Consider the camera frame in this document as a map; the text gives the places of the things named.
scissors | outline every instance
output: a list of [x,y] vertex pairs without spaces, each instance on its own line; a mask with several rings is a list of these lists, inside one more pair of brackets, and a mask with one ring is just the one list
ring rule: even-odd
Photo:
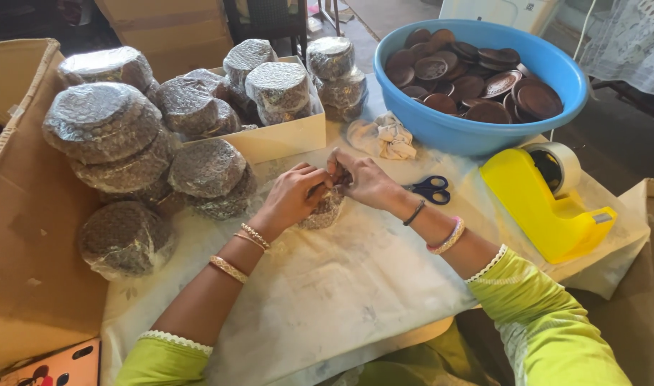
[[438,206],[444,206],[451,201],[451,193],[446,190],[448,180],[442,176],[431,176],[420,183],[403,185],[403,188],[427,198]]

white appliance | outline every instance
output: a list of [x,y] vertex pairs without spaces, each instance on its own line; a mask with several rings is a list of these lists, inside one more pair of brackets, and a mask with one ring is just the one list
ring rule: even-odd
[[439,19],[472,19],[508,25],[541,36],[561,0],[443,0]]

lime green kurta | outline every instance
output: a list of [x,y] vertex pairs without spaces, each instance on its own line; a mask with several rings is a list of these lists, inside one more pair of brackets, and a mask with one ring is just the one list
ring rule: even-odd
[[[631,385],[586,310],[562,286],[510,249],[492,264],[468,285],[501,333],[517,386]],[[140,338],[116,386],[205,384],[208,355],[194,346]],[[339,384],[485,386],[489,380],[453,324],[431,341],[349,370]]]

white lace curtain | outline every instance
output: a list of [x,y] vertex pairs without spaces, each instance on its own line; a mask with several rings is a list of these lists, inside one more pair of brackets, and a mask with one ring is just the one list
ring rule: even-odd
[[654,94],[654,0],[615,0],[580,65],[598,79],[624,80]]

blue plastic tub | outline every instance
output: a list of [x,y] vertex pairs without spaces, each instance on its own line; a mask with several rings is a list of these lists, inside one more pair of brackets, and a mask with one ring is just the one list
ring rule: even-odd
[[[384,73],[386,59],[402,49],[410,32],[426,28],[435,32],[447,28],[459,41],[477,48],[514,48],[522,63],[548,83],[563,101],[557,117],[530,124],[487,124],[451,117],[410,99]],[[401,27],[386,35],[374,56],[374,72],[382,86],[384,103],[420,142],[446,153],[483,156],[497,153],[529,137],[561,127],[574,119],[586,103],[587,78],[579,66],[559,48],[524,31],[476,20],[427,20]]]

